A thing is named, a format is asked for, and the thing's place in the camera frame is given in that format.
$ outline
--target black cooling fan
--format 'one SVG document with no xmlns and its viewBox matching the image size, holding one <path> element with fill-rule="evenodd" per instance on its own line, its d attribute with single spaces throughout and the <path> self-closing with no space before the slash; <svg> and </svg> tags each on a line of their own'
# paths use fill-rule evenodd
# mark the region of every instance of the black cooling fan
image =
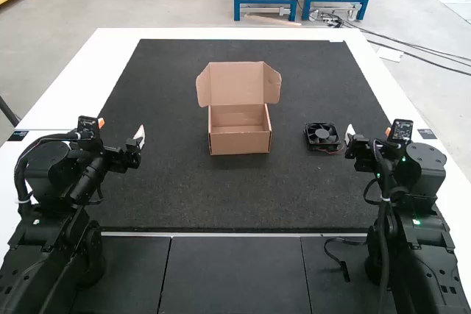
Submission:
<svg viewBox="0 0 471 314">
<path fill-rule="evenodd" d="M 332 123 L 307 123 L 304 132 L 310 150 L 337 151 L 340 139 Z"/>
</svg>

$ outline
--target black panel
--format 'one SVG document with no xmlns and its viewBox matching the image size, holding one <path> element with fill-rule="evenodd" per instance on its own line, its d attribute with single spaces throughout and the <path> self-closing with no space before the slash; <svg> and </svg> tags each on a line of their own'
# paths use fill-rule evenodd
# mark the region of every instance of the black panel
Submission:
<svg viewBox="0 0 471 314">
<path fill-rule="evenodd" d="M 345 282 L 340 267 L 324 253 L 327 238 L 301 238 L 312 313 L 375 314 L 379 289 L 366 277 L 366 246 L 329 243 L 329 251 L 347 263 L 351 282 Z M 383 314 L 396 314 L 392 294 L 386 294 Z"/>
<path fill-rule="evenodd" d="M 299 238 L 174 238 L 161 314 L 309 314 Z"/>
<path fill-rule="evenodd" d="M 106 274 L 80 291 L 73 314 L 155 314 L 171 238 L 103 237 Z"/>
<path fill-rule="evenodd" d="M 269 107 L 269 154 L 211 157 L 208 109 L 196 76 L 210 61 L 264 60 L 281 73 Z M 124 144 L 139 124 L 146 147 L 137 171 L 108 174 L 102 226 L 230 232 L 366 229 L 376 210 L 361 194 L 371 176 L 340 155 L 309 152 L 308 122 L 349 123 L 365 136 L 389 125 L 345 43 L 266 40 L 142 40 L 104 106 L 102 137 Z"/>
</svg>

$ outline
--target open cardboard box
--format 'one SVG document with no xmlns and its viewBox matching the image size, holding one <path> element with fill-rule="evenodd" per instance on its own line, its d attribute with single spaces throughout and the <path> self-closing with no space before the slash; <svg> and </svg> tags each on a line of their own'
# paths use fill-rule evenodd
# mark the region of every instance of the open cardboard box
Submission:
<svg viewBox="0 0 471 314">
<path fill-rule="evenodd" d="M 278 103 L 280 88 L 280 73 L 264 62 L 209 63 L 196 78 L 196 91 L 199 106 L 208 106 L 210 153 L 268 153 L 266 104 Z"/>
</svg>

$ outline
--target white table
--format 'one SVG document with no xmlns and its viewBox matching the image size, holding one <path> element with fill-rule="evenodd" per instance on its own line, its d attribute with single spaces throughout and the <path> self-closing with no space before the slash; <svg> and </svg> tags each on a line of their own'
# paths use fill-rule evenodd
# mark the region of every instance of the white table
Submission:
<svg viewBox="0 0 471 314">
<path fill-rule="evenodd" d="M 391 122 L 395 118 L 413 120 L 414 141 L 428 143 L 447 155 L 447 178 L 438 192 L 437 205 L 451 228 L 462 285 L 471 299 L 471 244 L 467 220 L 468 210 L 471 210 L 471 184 L 438 140 L 422 139 L 417 129 L 428 129 L 428 125 L 356 29 L 97 29 L 17 127 L 34 131 L 24 142 L 5 143 L 0 149 L 4 195 L 0 201 L 0 251 L 6 249 L 4 244 L 19 220 L 13 204 L 16 195 L 13 166 L 18 155 L 33 138 L 53 133 L 51 130 L 73 129 L 79 115 L 98 115 L 138 41 L 143 38 L 344 41 L 388 119 Z"/>
</svg>

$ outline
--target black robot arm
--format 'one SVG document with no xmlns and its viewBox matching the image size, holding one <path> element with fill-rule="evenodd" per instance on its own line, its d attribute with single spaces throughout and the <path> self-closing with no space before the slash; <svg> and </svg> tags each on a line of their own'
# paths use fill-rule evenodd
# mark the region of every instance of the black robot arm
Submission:
<svg viewBox="0 0 471 314">
<path fill-rule="evenodd" d="M 346 137 L 345 157 L 355 159 L 357 171 L 372 172 L 382 191 L 365 261 L 369 279 L 380 285 L 378 313 L 386 288 L 398 314 L 471 313 L 450 229 L 435 205 L 446 156 L 413 143 L 411 133 L 411 121 L 396 120 L 387 140 Z"/>
<path fill-rule="evenodd" d="M 82 116 L 77 129 L 28 146 L 15 167 L 21 221 L 0 269 L 0 313 L 68 313 L 77 288 L 102 277 L 101 231 L 85 206 L 101 201 L 108 171 L 139 167 L 143 144 L 141 127 L 124 149 L 106 147 L 98 119 Z"/>
</svg>

